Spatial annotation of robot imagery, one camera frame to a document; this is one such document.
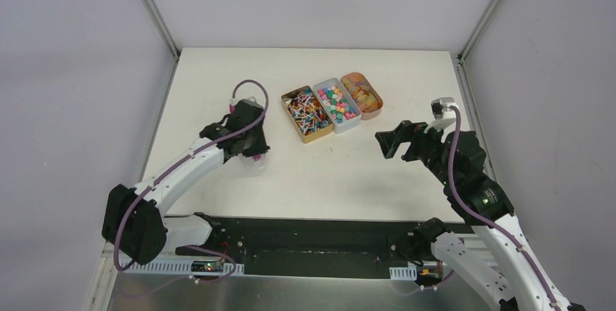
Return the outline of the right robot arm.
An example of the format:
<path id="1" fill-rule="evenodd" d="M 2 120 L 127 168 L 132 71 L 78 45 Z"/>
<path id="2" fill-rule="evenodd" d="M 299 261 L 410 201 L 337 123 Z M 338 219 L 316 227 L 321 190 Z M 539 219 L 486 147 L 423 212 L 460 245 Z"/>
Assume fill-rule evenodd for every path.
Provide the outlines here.
<path id="1" fill-rule="evenodd" d="M 514 207 L 503 188 L 483 170 L 485 151 L 475 132 L 443 133 L 432 124 L 402 121 L 395 129 L 377 132 L 385 158 L 407 143 L 402 156 L 421 162 L 443 185 L 452 209 L 471 227 L 492 254 L 493 269 L 437 218 L 413 231 L 410 255 L 444 262 L 465 280 L 491 310 L 584 310 L 571 302 L 548 277 L 522 232 Z"/>

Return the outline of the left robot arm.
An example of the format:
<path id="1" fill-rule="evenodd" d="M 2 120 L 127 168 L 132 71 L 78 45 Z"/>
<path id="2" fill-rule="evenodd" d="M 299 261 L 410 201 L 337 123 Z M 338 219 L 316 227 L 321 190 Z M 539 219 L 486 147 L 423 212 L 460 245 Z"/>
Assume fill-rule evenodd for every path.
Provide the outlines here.
<path id="1" fill-rule="evenodd" d="M 159 174 L 131 187 L 116 185 L 108 195 L 102 237 L 114 246 L 120 271 L 148 264 L 160 253 L 194 246 L 204 256 L 215 255 L 222 237 L 203 214 L 168 215 L 171 207 L 199 180 L 231 158 L 267 153 L 263 120 L 266 108 L 239 100 L 231 113 L 205 126 L 178 158 Z"/>

